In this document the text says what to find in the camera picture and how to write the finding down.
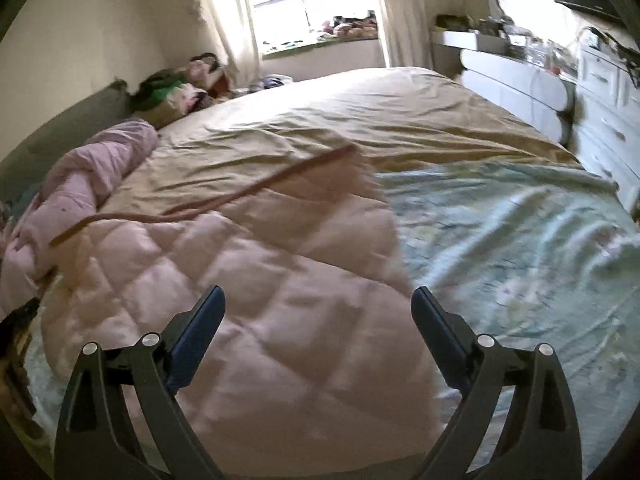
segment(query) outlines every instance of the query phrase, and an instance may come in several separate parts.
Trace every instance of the beige bedsheet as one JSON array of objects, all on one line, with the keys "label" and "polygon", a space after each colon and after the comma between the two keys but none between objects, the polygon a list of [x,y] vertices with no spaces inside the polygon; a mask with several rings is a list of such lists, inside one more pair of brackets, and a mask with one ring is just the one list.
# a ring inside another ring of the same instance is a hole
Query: beige bedsheet
[{"label": "beige bedsheet", "polygon": [[263,91],[171,124],[103,211],[157,214],[210,200],[350,141],[380,172],[489,158],[579,166],[567,150],[444,76],[375,68]]}]

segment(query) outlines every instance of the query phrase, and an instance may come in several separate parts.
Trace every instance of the floral blanket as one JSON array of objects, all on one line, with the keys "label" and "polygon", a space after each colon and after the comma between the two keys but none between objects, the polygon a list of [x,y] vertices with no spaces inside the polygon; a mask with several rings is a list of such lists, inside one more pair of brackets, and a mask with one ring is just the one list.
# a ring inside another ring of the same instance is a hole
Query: floral blanket
[{"label": "floral blanket", "polygon": [[[460,163],[380,174],[414,285],[476,333],[553,345],[577,410],[585,476],[640,400],[640,234],[614,184],[583,171]],[[497,442],[505,389],[476,465]],[[444,381],[442,421],[458,393]]]}]

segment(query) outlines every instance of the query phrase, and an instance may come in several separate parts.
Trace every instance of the white curtain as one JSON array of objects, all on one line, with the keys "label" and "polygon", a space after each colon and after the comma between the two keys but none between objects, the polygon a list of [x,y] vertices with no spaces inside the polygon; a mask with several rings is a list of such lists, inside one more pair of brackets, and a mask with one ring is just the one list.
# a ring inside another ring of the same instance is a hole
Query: white curtain
[{"label": "white curtain", "polygon": [[260,76],[260,53],[249,0],[196,0],[215,53],[236,88]]},{"label": "white curtain", "polygon": [[431,68],[424,0],[378,0],[378,3],[378,27],[386,65]]}]

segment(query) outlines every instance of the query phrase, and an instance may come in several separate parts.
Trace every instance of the white cabinet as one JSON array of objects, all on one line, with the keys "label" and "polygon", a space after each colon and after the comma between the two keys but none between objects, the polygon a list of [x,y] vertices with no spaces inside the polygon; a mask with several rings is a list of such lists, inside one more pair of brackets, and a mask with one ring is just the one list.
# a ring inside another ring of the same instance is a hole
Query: white cabinet
[{"label": "white cabinet", "polygon": [[618,186],[630,213],[640,193],[640,90],[624,66],[584,46],[570,149],[584,169]]},{"label": "white cabinet", "polygon": [[463,50],[462,84],[510,111],[548,139],[565,144],[571,134],[575,84],[535,65],[487,52]]}]

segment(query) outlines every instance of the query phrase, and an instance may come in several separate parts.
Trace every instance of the quilted fabric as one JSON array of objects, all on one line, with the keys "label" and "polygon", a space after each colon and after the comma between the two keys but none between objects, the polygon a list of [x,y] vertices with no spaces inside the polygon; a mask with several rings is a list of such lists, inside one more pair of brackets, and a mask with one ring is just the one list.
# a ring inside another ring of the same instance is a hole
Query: quilted fabric
[{"label": "quilted fabric", "polygon": [[132,119],[95,134],[57,161],[10,234],[0,276],[0,319],[41,297],[52,269],[50,241],[94,214],[157,144],[158,132]]},{"label": "quilted fabric", "polygon": [[225,320],[178,402],[223,471],[326,474],[431,447],[433,361],[393,213],[353,146],[199,210],[136,218],[98,216],[57,247],[63,285],[42,325],[55,373],[87,341],[161,331],[217,284]]}]

